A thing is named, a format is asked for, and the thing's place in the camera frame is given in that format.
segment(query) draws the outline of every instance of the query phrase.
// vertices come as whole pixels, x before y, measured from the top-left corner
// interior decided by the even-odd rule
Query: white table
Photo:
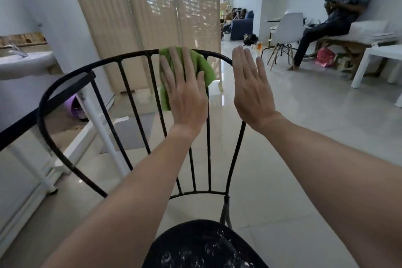
[[[356,76],[353,79],[351,86],[352,88],[359,88],[364,73],[366,72],[367,67],[369,66],[371,55],[402,61],[402,45],[367,48],[361,60],[359,69],[356,72]],[[398,75],[401,68],[402,63],[398,63],[392,70],[387,82],[395,83],[398,79]],[[399,97],[395,105],[402,108],[402,95]]]

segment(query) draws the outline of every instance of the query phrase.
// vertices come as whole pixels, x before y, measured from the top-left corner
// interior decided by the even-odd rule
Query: sink
[[[10,55],[0,57],[0,80],[20,79],[28,75],[42,75],[56,63],[51,51],[28,53],[27,57]]]

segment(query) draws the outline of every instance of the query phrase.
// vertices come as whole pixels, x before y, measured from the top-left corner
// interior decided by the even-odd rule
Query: backpack
[[[252,44],[256,44],[258,42],[258,37],[255,34],[251,34],[244,39],[244,46],[251,46]]]

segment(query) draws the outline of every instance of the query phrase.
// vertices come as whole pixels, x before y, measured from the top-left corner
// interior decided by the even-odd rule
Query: green cloth
[[[176,47],[176,49],[177,54],[180,57],[181,64],[184,66],[183,53],[181,51],[181,47]],[[168,48],[159,49],[159,55],[164,55],[167,58],[169,66],[174,73],[174,67],[172,63],[172,58],[170,57],[169,49]],[[198,74],[198,72],[203,71],[205,77],[205,86],[208,87],[209,84],[215,80],[214,70],[212,70],[211,65],[201,54],[195,52],[194,50],[190,50],[190,56],[194,64],[195,74]],[[161,83],[160,88],[160,102],[162,105],[162,110],[170,110],[168,93],[163,83]]]

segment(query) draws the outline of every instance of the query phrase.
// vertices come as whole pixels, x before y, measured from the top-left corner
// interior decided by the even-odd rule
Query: man sitting
[[[294,64],[289,66],[287,70],[296,70],[299,68],[310,43],[324,36],[340,36],[348,34],[350,25],[365,12],[370,1],[371,0],[326,1],[324,7],[329,16],[327,21],[304,31],[304,36],[300,41],[299,49],[294,57]]]
[[[233,20],[244,19],[244,17],[246,17],[246,14],[247,14],[247,9],[238,8],[236,10],[236,15],[234,16]],[[232,25],[230,23],[228,23],[228,24],[225,24],[221,28],[221,39],[224,37],[224,33],[228,32],[231,27],[232,27]]]

